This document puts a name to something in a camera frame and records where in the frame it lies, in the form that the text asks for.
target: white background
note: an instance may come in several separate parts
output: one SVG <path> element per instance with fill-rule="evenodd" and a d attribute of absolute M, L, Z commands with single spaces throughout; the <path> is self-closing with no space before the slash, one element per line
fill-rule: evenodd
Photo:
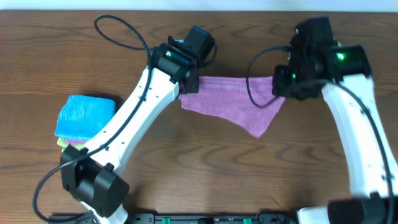
<path fill-rule="evenodd" d="M 0 9 L 398 12 L 398 0 L 0 0 Z"/>

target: wooden table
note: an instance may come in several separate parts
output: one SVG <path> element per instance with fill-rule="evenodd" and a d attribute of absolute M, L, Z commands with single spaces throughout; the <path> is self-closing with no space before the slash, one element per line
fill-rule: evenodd
<path fill-rule="evenodd" d="M 32 211 L 38 181 L 59 163 L 53 132 L 68 95 L 125 100 L 146 65 L 143 52 L 118 47 L 93 28 L 112 13 L 138 28 L 150 46 L 184 38 L 192 25 L 211 32 L 219 54 L 202 75 L 243 77 L 265 47 L 284 45 L 294 26 L 329 14 L 336 38 L 361 44 L 374 72 L 377 104 L 392 150 L 398 147 L 397 14 L 314 12 L 0 11 L 0 223 L 42 223 Z M 139 45 L 132 32 L 101 22 L 111 37 Z M 253 71 L 270 76 L 286 55 L 264 56 Z M 125 206 L 160 213 L 256 213 L 349 197 L 348 173 L 335 122 L 322 99 L 287 100 L 260 139 L 223 119 L 172 103 L 155 120 L 123 178 Z M 80 212 L 60 174 L 42 189 L 40 209 Z"/>

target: blue towel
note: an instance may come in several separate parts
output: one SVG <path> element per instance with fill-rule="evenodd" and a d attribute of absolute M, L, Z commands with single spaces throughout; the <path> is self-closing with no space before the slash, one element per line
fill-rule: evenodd
<path fill-rule="evenodd" d="M 55 135 L 62 139 L 92 139 L 112 119 L 114 111 L 113 100 L 69 96 L 58 116 Z"/>

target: wood grain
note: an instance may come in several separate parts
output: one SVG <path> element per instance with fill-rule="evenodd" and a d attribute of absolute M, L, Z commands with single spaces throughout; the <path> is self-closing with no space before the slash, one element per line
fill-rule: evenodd
<path fill-rule="evenodd" d="M 0 11 L 0 223 L 41 223 L 31 208 L 38 181 L 59 162 L 53 135 L 68 95 L 107 93 L 126 99 L 146 58 L 103 40 L 96 16 L 112 13 L 151 46 L 183 38 L 192 25 L 211 32 L 216 63 L 202 75 L 242 77 L 253 55 L 289 42 L 294 26 L 316 12 Z M 328 13 L 336 38 L 362 44 L 373 67 L 377 105 L 394 154 L 398 139 L 397 14 Z M 111 37 L 139 45 L 125 27 L 101 22 Z M 253 71 L 269 76 L 286 55 L 264 56 Z M 225 120 L 172 103 L 129 161 L 125 206 L 160 213 L 255 213 L 349 197 L 335 122 L 321 100 L 287 100 L 260 139 Z M 40 194 L 40 209 L 79 212 L 59 174 Z"/>

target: stack of folded cloths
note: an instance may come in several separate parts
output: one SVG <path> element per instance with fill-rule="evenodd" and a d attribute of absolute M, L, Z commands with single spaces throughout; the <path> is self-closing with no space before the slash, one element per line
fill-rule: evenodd
<path fill-rule="evenodd" d="M 69 144 L 84 147 L 112 119 L 115 102 L 105 98 L 72 95 L 63 106 L 57 122 L 57 144 L 65 149 Z"/>

